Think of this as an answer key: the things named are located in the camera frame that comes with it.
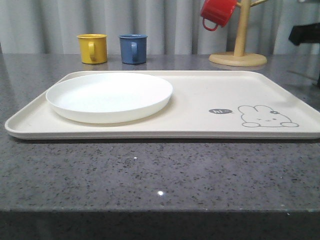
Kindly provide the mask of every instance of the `white tray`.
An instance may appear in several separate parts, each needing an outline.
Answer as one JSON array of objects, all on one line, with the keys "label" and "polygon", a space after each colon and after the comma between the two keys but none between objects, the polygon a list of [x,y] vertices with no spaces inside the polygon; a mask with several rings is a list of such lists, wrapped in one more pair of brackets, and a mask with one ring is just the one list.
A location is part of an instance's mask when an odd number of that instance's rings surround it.
[{"label": "white tray", "polygon": [[[120,71],[80,71],[71,78]],[[59,116],[42,93],[5,123],[20,139],[317,139],[320,113],[267,77],[249,71],[126,71],[173,86],[161,111],[130,122],[92,124]]]}]

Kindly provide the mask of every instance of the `curtain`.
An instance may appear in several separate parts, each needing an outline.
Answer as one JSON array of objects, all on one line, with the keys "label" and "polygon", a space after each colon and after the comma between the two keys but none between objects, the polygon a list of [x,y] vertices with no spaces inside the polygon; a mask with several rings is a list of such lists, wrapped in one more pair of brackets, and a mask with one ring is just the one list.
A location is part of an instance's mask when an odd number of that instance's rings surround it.
[{"label": "curtain", "polygon": [[[119,54],[120,34],[146,34],[148,54],[233,51],[240,9],[225,27],[210,32],[200,16],[204,1],[0,0],[0,44],[3,53],[79,54],[77,35],[100,33],[108,35],[108,54]],[[319,3],[269,0],[254,6],[246,52],[319,54],[317,43],[297,47],[288,40],[294,25],[317,22]]]}]

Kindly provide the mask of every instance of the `black object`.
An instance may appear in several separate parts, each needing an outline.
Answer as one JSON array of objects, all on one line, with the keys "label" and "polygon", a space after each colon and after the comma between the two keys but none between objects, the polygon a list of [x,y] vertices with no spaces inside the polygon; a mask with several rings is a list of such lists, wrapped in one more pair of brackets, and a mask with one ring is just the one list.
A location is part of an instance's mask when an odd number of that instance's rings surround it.
[{"label": "black object", "polygon": [[[296,46],[320,43],[320,23],[293,26],[289,40]],[[320,87],[320,75],[316,85]]]}]

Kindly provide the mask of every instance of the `rabbit illustration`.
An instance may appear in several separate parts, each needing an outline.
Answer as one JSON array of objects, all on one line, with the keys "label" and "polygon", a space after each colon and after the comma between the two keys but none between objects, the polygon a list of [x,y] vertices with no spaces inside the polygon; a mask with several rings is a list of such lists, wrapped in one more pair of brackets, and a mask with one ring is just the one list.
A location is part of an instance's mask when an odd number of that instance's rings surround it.
[{"label": "rabbit illustration", "polygon": [[298,127],[287,116],[273,110],[269,106],[256,105],[248,106],[243,105],[238,107],[239,112],[242,113],[241,118],[244,121],[244,127]]}]

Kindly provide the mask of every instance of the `mug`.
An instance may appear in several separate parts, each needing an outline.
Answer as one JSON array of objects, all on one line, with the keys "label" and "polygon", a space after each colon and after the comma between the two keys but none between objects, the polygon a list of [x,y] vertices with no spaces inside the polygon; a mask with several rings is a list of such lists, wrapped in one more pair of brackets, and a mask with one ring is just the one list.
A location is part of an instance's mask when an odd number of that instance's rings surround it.
[{"label": "mug", "polygon": [[124,64],[144,64],[147,61],[147,37],[143,34],[119,36],[121,60]]},{"label": "mug", "polygon": [[[236,5],[237,0],[205,0],[200,12],[203,27],[209,31],[215,31],[219,25],[224,27],[228,23]],[[214,22],[215,27],[207,27],[205,19]]]},{"label": "mug", "polygon": [[107,35],[81,34],[78,35],[81,61],[84,64],[102,64],[107,62]]}]

